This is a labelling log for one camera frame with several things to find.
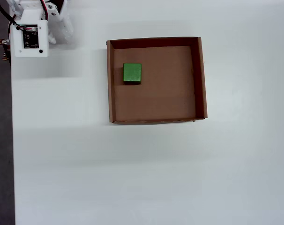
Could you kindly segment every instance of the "black wire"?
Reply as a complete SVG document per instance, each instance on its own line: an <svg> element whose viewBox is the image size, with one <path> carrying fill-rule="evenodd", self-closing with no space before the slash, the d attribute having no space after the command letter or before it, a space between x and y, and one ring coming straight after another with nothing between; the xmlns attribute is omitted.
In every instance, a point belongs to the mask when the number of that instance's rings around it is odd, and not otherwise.
<svg viewBox="0 0 284 225"><path fill-rule="evenodd" d="M42 8L43 8L44 13L45 13L45 19L48 20L48 11L47 11L47 8L46 8L46 4L45 4L44 0L40 0L40 2L41 2Z"/></svg>
<svg viewBox="0 0 284 225"><path fill-rule="evenodd" d="M18 26L18 27L25 27L25 26L22 26L22 25L19 25L15 22L15 20L1 7L0 5L0 12L12 23L14 24L15 26Z"/></svg>
<svg viewBox="0 0 284 225"><path fill-rule="evenodd" d="M10 34L10 26L12 25L12 22L10 21L10 23L9 23L9 27L8 27L8 29L7 29L7 33L8 34Z"/></svg>

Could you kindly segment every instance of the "white table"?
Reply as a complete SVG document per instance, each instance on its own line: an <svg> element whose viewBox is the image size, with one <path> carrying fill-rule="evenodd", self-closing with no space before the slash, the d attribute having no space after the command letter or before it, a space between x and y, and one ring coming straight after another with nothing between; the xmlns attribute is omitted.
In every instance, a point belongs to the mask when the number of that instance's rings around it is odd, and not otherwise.
<svg viewBox="0 0 284 225"><path fill-rule="evenodd" d="M284 0L73 0L12 58L17 225L284 225ZM201 36L209 118L120 126L106 40Z"/></svg>

